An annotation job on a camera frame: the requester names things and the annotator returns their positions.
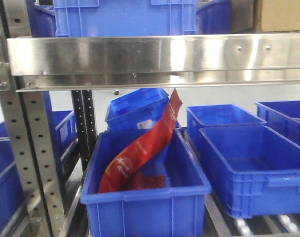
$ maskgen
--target red plastic bag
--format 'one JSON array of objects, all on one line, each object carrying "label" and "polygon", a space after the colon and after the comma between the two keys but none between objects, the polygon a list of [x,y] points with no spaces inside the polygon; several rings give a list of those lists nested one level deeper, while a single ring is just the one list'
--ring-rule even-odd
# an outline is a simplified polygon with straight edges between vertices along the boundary
[{"label": "red plastic bag", "polygon": [[98,193],[122,191],[129,178],[169,144],[181,105],[174,89],[160,121],[121,151],[108,165]]}]

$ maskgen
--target cardboard box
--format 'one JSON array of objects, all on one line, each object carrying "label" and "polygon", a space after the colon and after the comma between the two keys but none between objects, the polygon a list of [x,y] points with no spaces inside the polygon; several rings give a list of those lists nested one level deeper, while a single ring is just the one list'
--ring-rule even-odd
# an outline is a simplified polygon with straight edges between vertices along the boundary
[{"label": "cardboard box", "polygon": [[300,0],[258,0],[256,32],[300,31]]}]

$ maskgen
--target white label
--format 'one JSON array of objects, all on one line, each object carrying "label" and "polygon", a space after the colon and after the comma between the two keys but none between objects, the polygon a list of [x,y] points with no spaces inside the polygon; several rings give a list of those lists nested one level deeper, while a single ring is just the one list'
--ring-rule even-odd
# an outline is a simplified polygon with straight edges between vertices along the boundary
[{"label": "white label", "polygon": [[149,129],[152,128],[156,124],[156,121],[152,121],[151,119],[142,121],[137,123],[138,129]]}]

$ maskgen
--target perforated metal upright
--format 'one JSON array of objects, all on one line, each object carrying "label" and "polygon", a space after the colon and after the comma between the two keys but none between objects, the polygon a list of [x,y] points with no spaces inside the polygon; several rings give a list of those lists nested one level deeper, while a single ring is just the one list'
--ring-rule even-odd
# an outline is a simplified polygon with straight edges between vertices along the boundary
[{"label": "perforated metal upright", "polygon": [[0,0],[0,103],[33,235],[56,237],[67,205],[49,92],[16,92],[21,79],[10,76],[6,47],[7,38],[33,36],[33,5],[33,0]]}]

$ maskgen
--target empty blue crate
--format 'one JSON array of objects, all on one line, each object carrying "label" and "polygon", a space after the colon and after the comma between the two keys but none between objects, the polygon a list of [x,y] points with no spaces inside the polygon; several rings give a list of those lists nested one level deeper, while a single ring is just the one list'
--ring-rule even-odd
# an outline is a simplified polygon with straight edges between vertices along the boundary
[{"label": "empty blue crate", "polygon": [[266,125],[266,121],[233,105],[202,105],[187,107],[187,132],[195,139],[203,127]]},{"label": "empty blue crate", "polygon": [[24,195],[8,140],[0,140],[0,233],[3,231]]},{"label": "empty blue crate", "polygon": [[99,135],[81,195],[92,236],[201,236],[205,195],[211,187],[176,129],[168,147],[149,161],[151,166],[146,174],[167,175],[164,188],[97,194],[108,164],[145,132]]},{"label": "empty blue crate", "polygon": [[300,213],[300,146],[267,126],[199,131],[200,162],[230,216]]},{"label": "empty blue crate", "polygon": [[53,6],[35,5],[37,37],[55,37],[56,18]]},{"label": "empty blue crate", "polygon": [[162,88],[142,88],[111,100],[105,122],[110,131],[151,128],[169,101]]},{"label": "empty blue crate", "polygon": [[57,37],[193,35],[196,0],[54,0]]},{"label": "empty blue crate", "polygon": [[300,100],[256,102],[267,126],[300,145]]},{"label": "empty blue crate", "polygon": [[228,34],[231,30],[231,0],[198,3],[197,31],[204,34]]}]

